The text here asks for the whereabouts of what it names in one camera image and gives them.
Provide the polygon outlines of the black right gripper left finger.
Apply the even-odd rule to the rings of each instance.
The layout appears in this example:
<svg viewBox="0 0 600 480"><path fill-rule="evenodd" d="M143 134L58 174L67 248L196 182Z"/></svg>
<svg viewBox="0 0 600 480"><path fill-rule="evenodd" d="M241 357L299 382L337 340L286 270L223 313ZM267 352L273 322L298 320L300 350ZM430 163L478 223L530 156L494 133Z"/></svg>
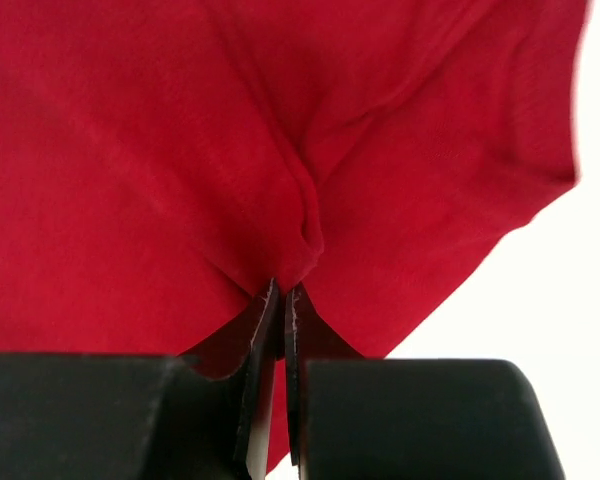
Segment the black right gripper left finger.
<svg viewBox="0 0 600 480"><path fill-rule="evenodd" d="M280 291L180 356L0 353L0 479L262 479Z"/></svg>

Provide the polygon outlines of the dark red t shirt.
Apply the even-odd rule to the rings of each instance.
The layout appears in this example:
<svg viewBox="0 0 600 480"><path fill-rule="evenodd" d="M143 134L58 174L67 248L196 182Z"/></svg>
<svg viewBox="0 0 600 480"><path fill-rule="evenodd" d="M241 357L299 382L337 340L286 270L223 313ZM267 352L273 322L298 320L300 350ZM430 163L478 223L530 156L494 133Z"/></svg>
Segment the dark red t shirt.
<svg viewBox="0 0 600 480"><path fill-rule="evenodd" d="M280 291L389 352L576 181L586 1L0 1L0 353L180 356Z"/></svg>

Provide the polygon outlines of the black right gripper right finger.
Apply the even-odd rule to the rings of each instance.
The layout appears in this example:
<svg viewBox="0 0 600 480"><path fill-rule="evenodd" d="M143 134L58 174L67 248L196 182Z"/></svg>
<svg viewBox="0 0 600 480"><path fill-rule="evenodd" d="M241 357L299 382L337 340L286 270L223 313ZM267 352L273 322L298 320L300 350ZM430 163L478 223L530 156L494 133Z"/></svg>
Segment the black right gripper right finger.
<svg viewBox="0 0 600 480"><path fill-rule="evenodd" d="M564 477L534 389L509 361L364 357L303 286L287 295L284 342L303 479Z"/></svg>

